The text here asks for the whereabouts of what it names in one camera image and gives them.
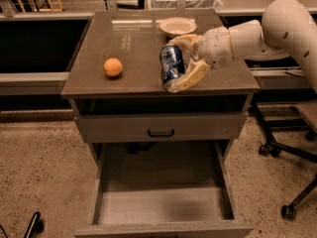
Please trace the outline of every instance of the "empty drawer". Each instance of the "empty drawer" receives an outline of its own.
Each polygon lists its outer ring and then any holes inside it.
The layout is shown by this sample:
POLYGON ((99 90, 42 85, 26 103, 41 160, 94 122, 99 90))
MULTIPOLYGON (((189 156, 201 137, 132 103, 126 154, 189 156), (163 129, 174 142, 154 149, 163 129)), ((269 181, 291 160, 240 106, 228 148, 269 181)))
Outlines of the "empty drawer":
POLYGON ((104 144, 89 226, 75 237, 245 237, 216 142, 104 144))
POLYGON ((247 113, 81 116, 86 143, 238 138, 247 113))

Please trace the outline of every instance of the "desk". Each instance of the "desk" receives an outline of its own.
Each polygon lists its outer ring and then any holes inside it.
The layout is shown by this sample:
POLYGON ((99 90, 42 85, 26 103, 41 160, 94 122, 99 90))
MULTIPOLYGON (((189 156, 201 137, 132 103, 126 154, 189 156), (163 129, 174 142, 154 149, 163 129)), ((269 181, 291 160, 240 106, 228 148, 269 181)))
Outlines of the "desk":
POLYGON ((186 91, 166 92, 159 51, 167 39, 159 22, 175 16, 194 20, 197 34, 221 26, 213 10, 107 11, 96 13, 87 32, 62 91, 98 165, 89 227, 78 237, 245 237, 253 228, 236 219, 223 161, 259 86, 237 61, 186 91), (119 78, 103 71, 110 57, 123 64, 119 78), (131 157, 127 142, 158 145, 131 157), (189 150, 201 152, 200 161, 189 150))

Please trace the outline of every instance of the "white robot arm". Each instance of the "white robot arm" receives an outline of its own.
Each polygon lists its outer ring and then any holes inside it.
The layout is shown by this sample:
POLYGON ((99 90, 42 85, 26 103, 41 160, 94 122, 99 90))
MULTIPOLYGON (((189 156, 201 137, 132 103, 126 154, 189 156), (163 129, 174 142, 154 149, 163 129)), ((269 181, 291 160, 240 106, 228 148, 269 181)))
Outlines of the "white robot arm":
POLYGON ((191 53, 181 77, 169 80, 170 92, 187 89, 200 81, 210 67, 221 68, 233 60, 278 60, 292 56, 317 92, 317 26, 306 8, 295 0, 276 0, 265 10, 262 25, 250 21, 232 28, 220 27, 204 35, 171 40, 191 53))

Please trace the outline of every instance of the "chair leg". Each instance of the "chair leg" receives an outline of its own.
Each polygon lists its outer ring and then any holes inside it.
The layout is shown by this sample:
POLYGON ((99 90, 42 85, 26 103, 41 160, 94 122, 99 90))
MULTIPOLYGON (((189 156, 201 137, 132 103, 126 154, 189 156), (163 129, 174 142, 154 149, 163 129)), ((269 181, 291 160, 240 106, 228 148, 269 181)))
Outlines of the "chair leg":
POLYGON ((41 214, 39 212, 35 212, 33 214, 24 238, 32 238, 35 233, 41 233, 44 231, 44 222, 40 218, 41 214))
POLYGON ((302 158, 304 160, 307 160, 309 162, 312 163, 316 163, 317 164, 317 155, 297 149, 297 148, 293 148, 290 146, 286 146, 284 144, 280 144, 278 142, 266 142, 268 147, 272 147, 274 149, 280 149, 283 150, 284 152, 291 154, 291 155, 295 155, 299 158, 302 158))
POLYGON ((261 113, 259 107, 257 106, 257 104, 255 102, 252 103, 252 107, 253 107, 253 110, 255 112, 255 115, 257 116, 258 122, 260 123, 260 125, 264 129, 264 133, 266 136, 266 143, 265 143, 265 145, 261 145, 261 147, 259 149, 259 154, 267 155, 268 153, 270 153, 273 157, 278 157, 279 153, 280 153, 280 149, 279 148, 272 148, 269 146, 270 142, 276 143, 274 135, 272 134, 269 126, 267 125, 267 123, 264 119, 263 114, 261 113))
POLYGON ((281 216, 288 220, 293 220, 296 217, 295 207, 317 186, 317 175, 314 181, 312 181, 297 197, 289 204, 284 205, 281 208, 281 216))

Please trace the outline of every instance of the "speckled floor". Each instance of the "speckled floor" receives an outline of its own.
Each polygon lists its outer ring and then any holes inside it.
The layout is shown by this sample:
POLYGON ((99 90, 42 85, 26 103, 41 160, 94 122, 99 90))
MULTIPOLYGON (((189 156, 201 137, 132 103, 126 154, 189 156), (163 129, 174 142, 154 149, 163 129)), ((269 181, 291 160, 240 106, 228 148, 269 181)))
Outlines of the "speckled floor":
MULTIPOLYGON (((276 139, 317 152, 304 133, 277 133, 276 139)), ((315 237, 317 189, 297 206, 294 221, 280 208, 308 185, 317 166, 282 153, 258 154, 264 134, 250 116, 225 162, 238 218, 256 229, 248 238, 315 237)), ((0 223, 8 236, 23 237, 35 211, 45 222, 37 237, 72 237, 88 223, 96 166, 72 121, 71 112, 0 112, 0 223)))

